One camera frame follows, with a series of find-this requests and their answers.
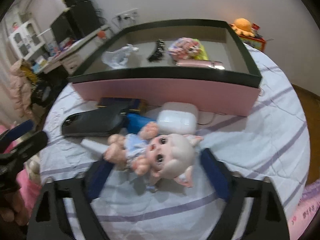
round table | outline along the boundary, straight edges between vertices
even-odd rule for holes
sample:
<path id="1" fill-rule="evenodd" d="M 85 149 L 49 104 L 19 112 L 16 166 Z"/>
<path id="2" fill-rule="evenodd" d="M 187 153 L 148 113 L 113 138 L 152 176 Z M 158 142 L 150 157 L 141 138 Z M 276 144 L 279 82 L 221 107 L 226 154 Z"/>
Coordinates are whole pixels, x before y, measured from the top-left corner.
<path id="1" fill-rule="evenodd" d="M 307 123 L 285 74 L 265 54 L 246 47 L 263 76 L 257 102 L 248 117 L 216 115 L 210 124 L 199 127 L 197 134 L 204 137 L 200 148 L 210 148 L 229 169 L 247 178 L 271 177 L 289 219 L 308 176 Z M 95 104 L 83 101 L 71 84 L 59 95 L 44 126 L 49 143 L 40 154 L 42 181 L 49 176 L 56 180 L 74 177 L 99 159 L 99 154 L 80 145 L 81 139 L 64 138 L 60 128 L 67 116 L 95 109 Z M 163 181 L 159 191 L 150 193 L 134 173 L 112 171 L 92 207 L 112 240 L 206 239 L 225 203 L 215 195 L 199 163 L 193 180 L 193 188 Z M 247 199 L 233 239 L 242 236 L 251 204 Z M 72 202 L 65 200 L 65 205 L 75 237 L 83 239 Z"/>

white desk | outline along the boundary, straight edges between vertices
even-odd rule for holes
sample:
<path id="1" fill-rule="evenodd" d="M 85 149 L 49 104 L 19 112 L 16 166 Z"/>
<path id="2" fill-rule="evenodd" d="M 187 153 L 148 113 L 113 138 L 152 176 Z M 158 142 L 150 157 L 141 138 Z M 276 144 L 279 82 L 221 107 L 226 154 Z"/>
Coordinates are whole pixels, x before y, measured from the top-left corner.
<path id="1" fill-rule="evenodd" d="M 41 72 L 47 74 L 60 65 L 63 65 L 66 71 L 69 74 L 72 74 L 82 62 L 84 62 L 97 48 L 99 48 L 108 40 L 108 38 L 112 36 L 110 30 L 110 33 L 106 33 L 107 39 L 101 39 L 97 36 L 99 31 L 104 31 L 107 29 L 109 29 L 109 26 L 103 25 L 99 29 L 90 33 L 88 36 L 72 44 L 70 48 L 66 49 L 58 56 L 49 58 L 48 63 L 41 67 L 37 74 Z"/>

doll eye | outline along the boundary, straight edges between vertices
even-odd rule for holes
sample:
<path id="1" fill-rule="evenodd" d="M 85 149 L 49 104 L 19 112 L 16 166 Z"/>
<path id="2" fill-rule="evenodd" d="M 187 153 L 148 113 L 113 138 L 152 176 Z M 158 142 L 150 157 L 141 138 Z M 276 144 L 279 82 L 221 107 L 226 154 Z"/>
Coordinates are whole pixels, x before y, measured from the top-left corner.
<path id="1" fill-rule="evenodd" d="M 160 144 L 166 144 L 167 143 L 167 138 L 160 138 L 159 142 Z"/>
<path id="2" fill-rule="evenodd" d="M 164 161 L 163 155 L 162 154 L 158 154 L 157 155 L 157 162 L 158 163 L 162 163 Z"/>

curtain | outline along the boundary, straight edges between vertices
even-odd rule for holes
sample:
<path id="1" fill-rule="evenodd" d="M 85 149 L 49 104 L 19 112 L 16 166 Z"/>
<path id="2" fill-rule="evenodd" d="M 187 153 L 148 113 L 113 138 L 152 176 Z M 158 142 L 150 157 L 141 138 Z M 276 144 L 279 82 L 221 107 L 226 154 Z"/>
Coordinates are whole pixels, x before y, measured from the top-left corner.
<path id="1" fill-rule="evenodd" d="M 9 128 L 14 122 L 23 120 L 17 115 L 10 99 L 10 72 L 9 68 L 16 60 L 7 43 L 5 18 L 0 22 L 0 125 Z"/>

pink jacket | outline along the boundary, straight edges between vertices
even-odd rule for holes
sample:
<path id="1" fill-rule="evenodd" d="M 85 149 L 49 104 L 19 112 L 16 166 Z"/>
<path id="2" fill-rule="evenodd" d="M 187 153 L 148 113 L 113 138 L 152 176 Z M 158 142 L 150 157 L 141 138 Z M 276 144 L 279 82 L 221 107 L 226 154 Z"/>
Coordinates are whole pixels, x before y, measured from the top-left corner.
<path id="1" fill-rule="evenodd" d="M 10 67 L 10 95 L 13 107 L 17 110 L 19 117 L 26 116 L 34 120 L 31 105 L 31 84 L 20 69 L 23 60 L 20 59 Z"/>

